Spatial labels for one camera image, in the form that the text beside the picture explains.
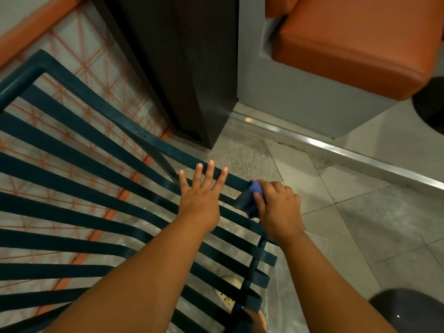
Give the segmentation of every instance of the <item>metal trim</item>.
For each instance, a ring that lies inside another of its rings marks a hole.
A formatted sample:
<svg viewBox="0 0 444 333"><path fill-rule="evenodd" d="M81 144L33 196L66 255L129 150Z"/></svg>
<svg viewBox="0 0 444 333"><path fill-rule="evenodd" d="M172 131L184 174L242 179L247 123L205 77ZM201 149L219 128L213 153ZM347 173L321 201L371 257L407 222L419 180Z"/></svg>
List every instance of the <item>metal trim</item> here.
<svg viewBox="0 0 444 333"><path fill-rule="evenodd" d="M298 150L321 156L365 175L444 199L444 183L411 170L345 150L238 112L232 112L228 124Z"/></svg>

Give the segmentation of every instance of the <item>orange upholstered bench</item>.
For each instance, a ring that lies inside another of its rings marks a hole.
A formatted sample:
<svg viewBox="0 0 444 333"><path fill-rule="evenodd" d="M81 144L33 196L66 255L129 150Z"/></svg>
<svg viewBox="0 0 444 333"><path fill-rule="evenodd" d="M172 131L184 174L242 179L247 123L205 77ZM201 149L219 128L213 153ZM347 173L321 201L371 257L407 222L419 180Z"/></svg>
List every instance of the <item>orange upholstered bench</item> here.
<svg viewBox="0 0 444 333"><path fill-rule="evenodd" d="M430 79L444 0L266 0L288 15L273 59L377 95L403 100Z"/></svg>

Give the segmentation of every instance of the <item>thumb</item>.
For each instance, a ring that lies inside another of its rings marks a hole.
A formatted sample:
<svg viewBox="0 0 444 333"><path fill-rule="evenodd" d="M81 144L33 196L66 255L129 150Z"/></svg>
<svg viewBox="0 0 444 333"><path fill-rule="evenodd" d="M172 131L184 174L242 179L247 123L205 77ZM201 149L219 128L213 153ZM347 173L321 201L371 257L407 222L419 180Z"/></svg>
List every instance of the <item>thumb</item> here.
<svg viewBox="0 0 444 333"><path fill-rule="evenodd" d="M259 215L262 216L265 214L265 201L261 194L258 192L253 193L254 200L256 201L256 205L258 206Z"/></svg>

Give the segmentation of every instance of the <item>person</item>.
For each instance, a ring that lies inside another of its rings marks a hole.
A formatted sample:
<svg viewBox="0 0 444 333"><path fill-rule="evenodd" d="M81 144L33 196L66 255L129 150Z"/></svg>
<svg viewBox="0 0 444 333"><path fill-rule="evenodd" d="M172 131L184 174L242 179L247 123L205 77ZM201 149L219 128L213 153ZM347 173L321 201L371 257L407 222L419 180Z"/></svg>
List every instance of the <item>person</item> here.
<svg viewBox="0 0 444 333"><path fill-rule="evenodd" d="M203 237L220 220L218 198L228 169L213 187L214 162L208 162L203 181L202 169L197 164L191 187L184 171L179 172L181 199L175 220L73 302L46 333L167 331ZM258 181L264 195L254 196L260 222L285 254L308 329L394 333L305 234L299 196L280 182ZM258 313L245 311L253 320L253 332L264 332Z"/></svg>

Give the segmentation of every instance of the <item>teal metal chair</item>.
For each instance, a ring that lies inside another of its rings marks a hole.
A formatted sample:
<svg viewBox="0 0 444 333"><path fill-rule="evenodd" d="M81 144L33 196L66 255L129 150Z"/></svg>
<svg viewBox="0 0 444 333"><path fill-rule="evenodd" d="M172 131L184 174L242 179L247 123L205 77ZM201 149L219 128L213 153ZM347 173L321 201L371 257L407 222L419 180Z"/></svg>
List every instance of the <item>teal metal chair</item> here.
<svg viewBox="0 0 444 333"><path fill-rule="evenodd" d="M33 85L36 79L43 73L49 74L63 87L124 131L159 164L159 166L170 176L172 181L164 178L161 174L145 165L138 158L116 144L113 140L109 139L105 134L99 132L57 100ZM108 104L43 50L32 55L28 61L16 69L0 84L1 131L177 214L179 206L172 201L148 190L100 162L97 162L89 156L42 132L38 128L25 123L8 112L5 112L4 109L17 97L27 101L32 106L35 106L42 112L53 117L59 123L107 151L109 154L132 167L137 172L140 172L156 184L175 194L180 194L180 189L177 185L178 175L164 155L189 168L195 168L197 163L201 162L199 159L169 145L141 128L123 113ZM163 218L147 210L2 152L0 152L0 172L143 219L160 229L163 229L168 225L168 222ZM214 173L215 178L219 177L219 174L220 169L216 169ZM240 191L243 191L248 187L247 181L231 174L228 174L225 184ZM234 204L234 200L225 195L220 195L219 200L231 206ZM126 235L143 243L147 243L153 238L152 235L144 230L128 224L105 220L96 216L7 193L0 193L0 211L102 230L119 235ZM276 256L264 250L266 243L268 241L273 242L273 240L268 238L260 224L253 220L243 217L223 206L220 206L220 213L222 217L234 222L238 226L244 227L261 236L258 244L254 245L221 227L216 227L212 232L212 234L219 239L244 251L245 254L250 255L252 259L249 266L238 262L229 255L206 243L202 243L199 249L199 252L203 255L230 269L233 273L243 277L244 281L242 287L240 290L237 289L196 262L193 263L190 273L213 288L223 292L225 295L233 299L236 302L236 305L232 313L228 313L218 304L210 301L188 285L185 285L183 288L181 296L212 319L223 325L226 331L247 332L251 329L251 320L245 315L244 311L241 311L241 308L246 307L252 311L258 311L261 307L262 299L250 288L250 285L255 284L261 288L267 287L269 277L258 270L258 264L259 262L264 262L270 266L275 265L277 259ZM53 250L72 253L93 253L114 255L123 258L129 258L135 253L133 249L117 244L91 242L88 240L34 234L9 229L0 229L0 247L29 250ZM102 277L112 269L112 266L107 265L0 263L0 281ZM0 312L44 305L70 303L75 301L75 299L86 290L87 288L78 288L0 295ZM69 304L3 327L0 329L0 333L38 332L50 325L51 322L53 322L53 320L56 319L68 306ZM184 332L207 332L202 326L198 325L178 310L175 310L171 322Z"/></svg>

